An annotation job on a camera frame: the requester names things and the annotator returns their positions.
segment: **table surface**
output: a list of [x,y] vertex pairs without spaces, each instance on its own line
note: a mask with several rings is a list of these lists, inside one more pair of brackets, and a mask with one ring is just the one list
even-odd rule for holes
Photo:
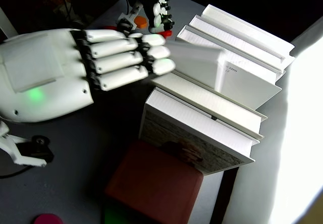
[[[176,21],[173,36],[204,7],[190,0],[171,0]],[[91,28],[113,25],[125,0],[96,20]],[[97,224],[101,220],[103,186],[117,167],[129,142],[136,139],[145,99],[151,88],[137,82],[93,96],[95,103],[50,122],[19,125],[8,123],[11,134],[51,140],[54,161],[13,178],[0,180],[0,223],[30,223],[42,213],[53,213],[64,223]],[[14,165],[0,151],[1,175],[13,173]],[[222,173],[204,178],[189,223],[209,223]]]

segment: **book with photo cover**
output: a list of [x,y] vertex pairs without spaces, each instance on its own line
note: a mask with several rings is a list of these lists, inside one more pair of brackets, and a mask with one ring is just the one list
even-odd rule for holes
[[146,101],[139,138],[204,175],[254,162],[252,139],[158,88]]

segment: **red object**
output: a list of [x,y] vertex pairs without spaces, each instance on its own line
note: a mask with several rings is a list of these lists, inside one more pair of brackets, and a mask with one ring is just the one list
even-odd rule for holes
[[117,30],[117,27],[116,26],[103,26],[103,29],[106,29],[106,30]]
[[54,214],[43,214],[37,217],[34,224],[63,224],[63,221]]
[[159,32],[157,34],[162,35],[165,39],[167,39],[167,37],[171,36],[173,34],[173,32],[172,31],[163,31],[163,32]]
[[148,143],[131,145],[105,193],[163,224],[187,223],[203,174]]

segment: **green glowing indicator light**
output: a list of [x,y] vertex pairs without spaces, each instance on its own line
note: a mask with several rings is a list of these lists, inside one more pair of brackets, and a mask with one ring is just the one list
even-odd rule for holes
[[34,88],[28,91],[28,96],[31,101],[39,102],[44,99],[44,94],[39,88]]

